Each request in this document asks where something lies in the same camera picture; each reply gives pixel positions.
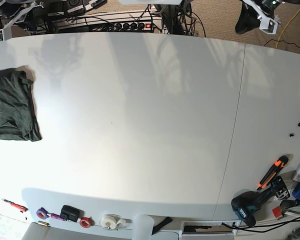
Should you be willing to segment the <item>orange black utility knife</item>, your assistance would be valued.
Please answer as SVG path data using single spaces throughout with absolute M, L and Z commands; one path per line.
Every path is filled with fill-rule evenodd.
M 281 156 L 267 171 L 257 185 L 256 191 L 265 189 L 271 180 L 284 168 L 288 163 L 289 158 L 286 155 Z

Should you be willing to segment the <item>dark green t-shirt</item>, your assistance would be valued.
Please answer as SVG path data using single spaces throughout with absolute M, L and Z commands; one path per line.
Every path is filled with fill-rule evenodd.
M 33 83 L 23 70 L 0 70 L 0 140 L 42 139 L 32 96 Z

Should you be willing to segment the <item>teal black cordless drill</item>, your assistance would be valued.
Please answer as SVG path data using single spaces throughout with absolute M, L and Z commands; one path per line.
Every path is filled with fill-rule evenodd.
M 239 220 L 252 228 L 256 225 L 255 213 L 272 197 L 276 197 L 278 200 L 290 198 L 289 190 L 281 176 L 272 180 L 269 188 L 262 192 L 247 191 L 233 198 L 231 207 Z

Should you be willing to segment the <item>red black screwdriver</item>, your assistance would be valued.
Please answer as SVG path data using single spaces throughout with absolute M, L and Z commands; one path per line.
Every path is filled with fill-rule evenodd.
M 12 201 L 9 201 L 9 200 L 7 200 L 7 199 L 4 199 L 4 198 L 3 198 L 2 200 L 3 200 L 4 202 L 8 203 L 10 206 L 12 206 L 12 207 L 18 209 L 21 213 L 25 213 L 25 212 L 28 211 L 28 209 L 27 209 L 25 206 L 16 204 L 16 203 L 14 203 L 14 202 L 12 202 Z

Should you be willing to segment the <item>black power strip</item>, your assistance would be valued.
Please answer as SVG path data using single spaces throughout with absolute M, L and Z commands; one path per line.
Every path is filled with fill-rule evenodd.
M 161 33 L 162 30 L 151 22 L 115 22 L 85 24 L 80 26 L 70 25 L 68 28 L 61 27 L 59 33 L 87 33 L 87 32 L 132 32 L 132 33 Z

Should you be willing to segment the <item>clear tape dispenser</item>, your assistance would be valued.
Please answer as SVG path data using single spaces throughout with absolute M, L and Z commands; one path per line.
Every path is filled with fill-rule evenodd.
M 100 225 L 109 231 L 115 231 L 117 229 L 125 229 L 132 223 L 130 219 L 121 218 L 118 215 L 105 214 L 99 221 Z

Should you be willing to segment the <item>red square tag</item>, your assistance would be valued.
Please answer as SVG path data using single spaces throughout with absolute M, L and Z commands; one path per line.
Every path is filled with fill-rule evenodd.
M 273 215 L 274 215 L 274 217 L 275 217 L 276 219 L 278 219 L 278 218 L 280 218 L 280 217 L 283 216 L 282 210 L 281 210 L 281 208 L 280 208 L 279 206 L 273 208 L 273 209 L 272 209 L 272 213 L 273 213 Z

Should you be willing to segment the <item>white paper roll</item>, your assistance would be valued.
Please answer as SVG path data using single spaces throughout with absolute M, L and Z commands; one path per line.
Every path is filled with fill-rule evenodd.
M 154 219 L 146 214 L 134 216 L 132 220 L 132 240 L 150 240 L 154 227 Z

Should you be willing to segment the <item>purple tape roll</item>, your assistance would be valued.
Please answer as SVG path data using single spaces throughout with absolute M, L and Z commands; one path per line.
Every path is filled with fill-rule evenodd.
M 43 207 L 39 208 L 37 211 L 36 211 L 36 215 L 42 219 L 42 220 L 45 220 L 49 217 L 49 212 L 46 211 Z

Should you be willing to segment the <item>red tape roll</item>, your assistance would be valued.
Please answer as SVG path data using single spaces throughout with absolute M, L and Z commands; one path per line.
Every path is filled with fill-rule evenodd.
M 79 224 L 81 227 L 83 228 L 90 228 L 91 225 L 92 225 L 92 219 L 90 217 L 82 217 L 80 220 L 79 220 Z

